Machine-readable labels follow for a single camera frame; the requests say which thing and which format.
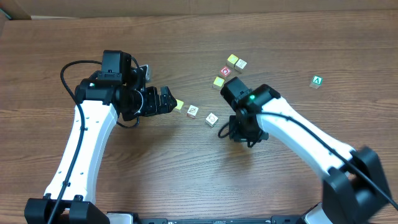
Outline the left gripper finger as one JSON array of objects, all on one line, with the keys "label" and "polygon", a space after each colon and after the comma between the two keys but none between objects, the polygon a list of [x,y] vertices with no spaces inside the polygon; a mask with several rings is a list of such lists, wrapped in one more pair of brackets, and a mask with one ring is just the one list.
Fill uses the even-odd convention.
[{"label": "left gripper finger", "polygon": [[171,109],[171,92],[168,86],[162,86],[160,95],[160,105],[159,105],[159,112],[160,114],[169,113]]},{"label": "left gripper finger", "polygon": [[177,100],[169,94],[169,113],[177,106]]}]

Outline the yellow wooden block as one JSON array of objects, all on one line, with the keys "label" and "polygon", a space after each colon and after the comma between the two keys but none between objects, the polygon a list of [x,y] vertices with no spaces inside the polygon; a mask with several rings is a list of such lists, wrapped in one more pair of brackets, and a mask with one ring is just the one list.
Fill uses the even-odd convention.
[{"label": "yellow wooden block", "polygon": [[183,109],[183,106],[184,106],[184,102],[181,101],[181,100],[178,100],[178,99],[176,99],[176,101],[177,101],[177,105],[174,108],[174,111],[181,113],[182,109]]}]

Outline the white block red side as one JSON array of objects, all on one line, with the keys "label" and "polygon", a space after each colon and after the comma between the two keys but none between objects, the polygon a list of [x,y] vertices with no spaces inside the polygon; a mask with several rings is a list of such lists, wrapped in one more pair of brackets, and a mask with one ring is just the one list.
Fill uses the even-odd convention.
[{"label": "white block red side", "polygon": [[187,111],[187,116],[195,119],[197,117],[198,107],[190,105]]}]

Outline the white block green edge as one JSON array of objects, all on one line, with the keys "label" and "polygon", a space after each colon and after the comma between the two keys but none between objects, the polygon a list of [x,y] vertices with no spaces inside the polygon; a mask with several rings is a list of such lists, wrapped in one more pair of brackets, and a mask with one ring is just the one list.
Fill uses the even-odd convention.
[{"label": "white block green edge", "polygon": [[218,119],[218,117],[217,117],[215,114],[210,113],[210,114],[206,117],[205,122],[206,122],[206,124],[208,124],[209,126],[214,127],[214,126],[217,124],[218,120],[219,120],[219,119]]}]

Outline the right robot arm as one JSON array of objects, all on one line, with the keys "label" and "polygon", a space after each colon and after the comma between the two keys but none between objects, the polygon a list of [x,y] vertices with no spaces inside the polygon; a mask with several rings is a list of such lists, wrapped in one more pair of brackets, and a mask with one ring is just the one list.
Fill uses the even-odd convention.
[{"label": "right robot arm", "polygon": [[322,200],[302,215],[273,216],[271,223],[367,223],[385,205],[393,207],[379,156],[356,150],[297,113],[279,92],[263,84],[252,90],[239,78],[224,84],[221,96],[235,112],[225,124],[228,137],[249,148],[273,136],[295,152],[322,182]]}]

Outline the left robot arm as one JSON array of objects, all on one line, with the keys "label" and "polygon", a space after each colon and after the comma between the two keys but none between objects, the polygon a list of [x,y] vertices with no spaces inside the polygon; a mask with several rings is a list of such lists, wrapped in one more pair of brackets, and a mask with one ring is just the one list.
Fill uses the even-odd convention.
[{"label": "left robot arm", "polygon": [[62,160],[42,198],[30,198],[24,210],[34,223],[140,223],[132,212],[103,213],[96,207],[96,182],[111,131],[124,121],[171,112],[177,100],[169,88],[147,87],[148,65],[120,50],[105,50],[101,69],[67,92],[75,116]]}]

